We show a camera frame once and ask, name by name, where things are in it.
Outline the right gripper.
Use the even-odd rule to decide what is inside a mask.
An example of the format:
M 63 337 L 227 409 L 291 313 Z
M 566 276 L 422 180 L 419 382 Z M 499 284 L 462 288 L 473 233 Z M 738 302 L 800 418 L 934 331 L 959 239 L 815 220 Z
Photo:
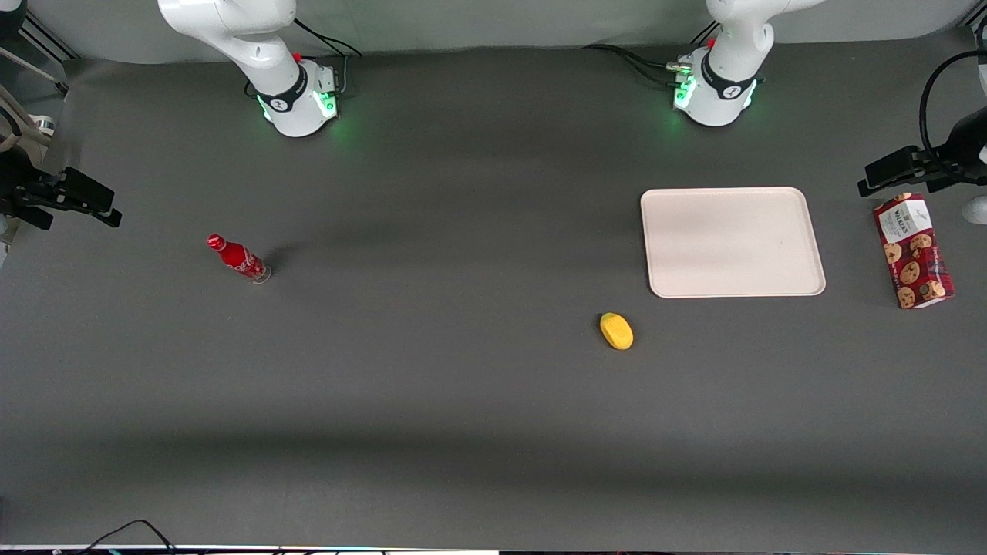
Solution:
M 52 228 L 53 215 L 45 211 L 78 212 L 112 228 L 123 215 L 113 208 L 114 192 L 72 167 L 59 178 L 36 169 L 27 153 L 14 146 L 1 153 L 1 214 L 39 230 Z

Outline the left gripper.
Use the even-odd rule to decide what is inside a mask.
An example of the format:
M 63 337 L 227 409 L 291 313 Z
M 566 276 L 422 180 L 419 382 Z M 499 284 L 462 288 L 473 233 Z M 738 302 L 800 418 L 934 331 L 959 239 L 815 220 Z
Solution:
M 960 119 L 947 140 L 929 156 L 916 146 L 902 147 L 868 164 L 866 176 L 857 182 L 861 199 L 882 190 L 928 183 L 928 192 L 952 185 L 986 185 L 986 108 Z

